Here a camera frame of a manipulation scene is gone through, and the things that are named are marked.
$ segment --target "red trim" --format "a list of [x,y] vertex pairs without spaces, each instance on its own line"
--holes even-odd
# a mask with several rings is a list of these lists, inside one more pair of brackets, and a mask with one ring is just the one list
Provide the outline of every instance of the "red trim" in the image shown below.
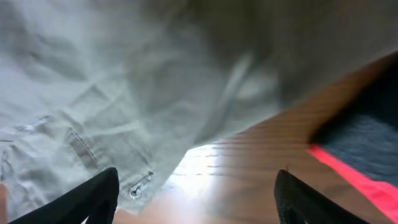
[[320,162],[330,166],[342,178],[359,190],[368,198],[380,211],[398,223],[398,189],[393,185],[371,180],[360,172],[354,170],[344,162],[333,157],[326,150],[318,145],[311,145],[309,153]]

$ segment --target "wooden floor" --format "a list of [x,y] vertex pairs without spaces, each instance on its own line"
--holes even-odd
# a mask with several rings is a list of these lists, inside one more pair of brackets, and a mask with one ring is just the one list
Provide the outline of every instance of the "wooden floor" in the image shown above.
[[300,105],[234,138],[192,149],[139,217],[117,224],[274,224],[279,169],[311,185],[370,223],[390,223],[331,169],[306,153],[314,130],[391,61],[381,60]]

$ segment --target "wood grain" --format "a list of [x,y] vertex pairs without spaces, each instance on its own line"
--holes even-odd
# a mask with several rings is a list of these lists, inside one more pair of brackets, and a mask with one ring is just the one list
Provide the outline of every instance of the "wood grain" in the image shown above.
[[187,153],[143,213],[118,212],[116,224],[279,223],[273,196],[279,169],[370,223],[391,223],[331,169],[306,153],[308,137],[369,83],[384,58],[318,92],[296,109]]

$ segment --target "red stripe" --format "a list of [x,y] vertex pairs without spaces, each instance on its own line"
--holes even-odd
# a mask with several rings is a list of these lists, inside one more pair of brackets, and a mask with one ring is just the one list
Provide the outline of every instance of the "red stripe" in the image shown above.
[[398,189],[396,187],[387,182],[369,179],[344,162],[333,157],[318,145],[311,145],[309,152],[320,162],[334,169],[394,223],[398,223]]

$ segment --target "gray fabric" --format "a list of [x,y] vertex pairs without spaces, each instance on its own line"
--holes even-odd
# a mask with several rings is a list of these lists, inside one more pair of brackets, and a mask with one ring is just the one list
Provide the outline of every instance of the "gray fabric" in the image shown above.
[[365,88],[313,142],[372,180],[398,187],[398,63]]
[[9,219],[111,166],[120,207],[139,212],[191,147],[395,51],[397,12],[395,0],[0,0]]

